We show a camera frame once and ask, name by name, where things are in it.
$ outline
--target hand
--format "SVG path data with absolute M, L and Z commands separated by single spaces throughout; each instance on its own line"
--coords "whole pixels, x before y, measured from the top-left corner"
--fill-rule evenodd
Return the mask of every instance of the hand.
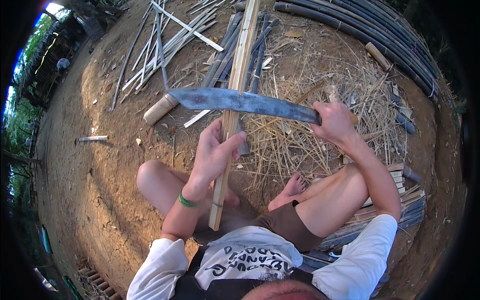
M 345 104 L 314 102 L 313 109 L 322 117 L 321 126 L 310 124 L 318 138 L 334 143 L 344 150 L 352 137 L 358 135 L 352 127 L 350 112 Z
M 200 201 L 205 197 L 209 184 L 227 167 L 230 156 L 240 158 L 238 148 L 247 138 L 239 132 L 219 143 L 222 120 L 216 119 L 200 134 L 192 174 L 183 188 L 182 196 L 188 201 Z

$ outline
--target brown shorts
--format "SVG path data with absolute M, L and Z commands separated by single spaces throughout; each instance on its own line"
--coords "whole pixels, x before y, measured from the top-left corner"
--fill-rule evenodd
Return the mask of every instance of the brown shorts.
M 295 206 L 298 203 L 297 200 L 293 200 L 293 202 L 284 204 L 251 221 L 243 219 L 240 213 L 235 210 L 224 209 L 218 231 L 213 231 L 204 225 L 204 217 L 208 220 L 208 216 L 204 216 L 199 219 L 199 224 L 193 233 L 193 238 L 198 243 L 206 245 L 209 241 L 219 239 L 223 235 L 238 228 L 244 226 L 259 226 L 288 240 L 295 245 L 295 248 L 297 248 L 299 252 L 312 250 L 320 245 L 324 238 L 317 237 L 305 227 L 295 210 Z

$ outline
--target left hand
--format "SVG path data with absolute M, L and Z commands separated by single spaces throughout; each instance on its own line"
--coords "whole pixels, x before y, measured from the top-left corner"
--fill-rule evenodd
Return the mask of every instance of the left hand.
M 200 134 L 192 174 L 182 192 L 186 200 L 202 200 L 209 184 L 227 167 L 230 156 L 240 158 L 237 149 L 245 141 L 247 134 L 239 132 L 220 144 L 218 139 L 221 128 L 222 120 L 216 119 Z

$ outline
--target sky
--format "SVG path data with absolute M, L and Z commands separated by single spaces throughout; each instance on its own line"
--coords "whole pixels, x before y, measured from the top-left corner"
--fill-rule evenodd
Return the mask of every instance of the sky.
M 63 8 L 63 6 L 61 6 L 61 5 L 54 4 L 54 3 L 49 3 L 45 9 L 47 10 L 47 12 L 50 12 L 50 13 L 52 13 L 52 14 L 56 14 L 56 13 L 58 13 L 58 11 L 59 11 L 60 9 L 62 9 L 62 8 Z M 39 16 L 37 22 L 40 20 L 40 18 L 41 18 L 43 15 L 44 15 L 44 14 L 41 14 L 41 15 Z M 5 115 L 6 115 L 7 113 L 11 113 L 11 112 L 12 112 L 12 96 L 13 96 L 13 94 L 14 94 L 14 89 L 13 89 L 12 86 L 9 86 L 9 87 L 8 87 L 8 91 L 7 91 L 7 101 L 5 102 L 5 112 L 6 112 Z

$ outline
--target dry grass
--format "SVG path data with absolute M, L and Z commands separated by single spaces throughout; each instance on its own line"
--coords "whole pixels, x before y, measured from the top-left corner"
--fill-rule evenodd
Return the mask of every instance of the dry grass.
M 338 35 L 333 38 L 341 40 Z M 265 59 L 273 57 L 273 60 L 269 64 L 271 68 L 262 73 L 259 94 L 296 102 L 322 82 L 318 90 L 300 102 L 311 107 L 314 101 L 328 101 L 324 91 L 328 84 L 337 86 L 345 104 L 351 93 L 355 93 L 355 103 L 347 105 L 359 119 L 354 125 L 357 132 L 384 163 L 404 161 L 407 140 L 405 133 L 395 124 L 396 109 L 389 100 L 386 75 L 376 63 L 372 63 L 366 52 L 355 53 L 347 43 L 341 42 L 350 49 L 349 59 L 315 53 L 310 45 L 304 45 L 302 38 L 287 38 L 283 33 L 269 36 Z M 292 48 L 297 49 L 298 63 L 292 66 L 294 75 L 284 78 L 276 60 L 287 48 L 290 48 L 289 52 Z M 323 67 L 317 69 L 312 61 Z M 250 189 L 263 187 L 267 180 L 282 181 L 294 172 L 310 181 L 322 178 L 350 161 L 333 144 L 315 138 L 307 123 L 256 114 L 243 114 L 242 122 L 248 133 L 251 154 L 237 165 L 242 164 L 242 171 L 254 175 Z

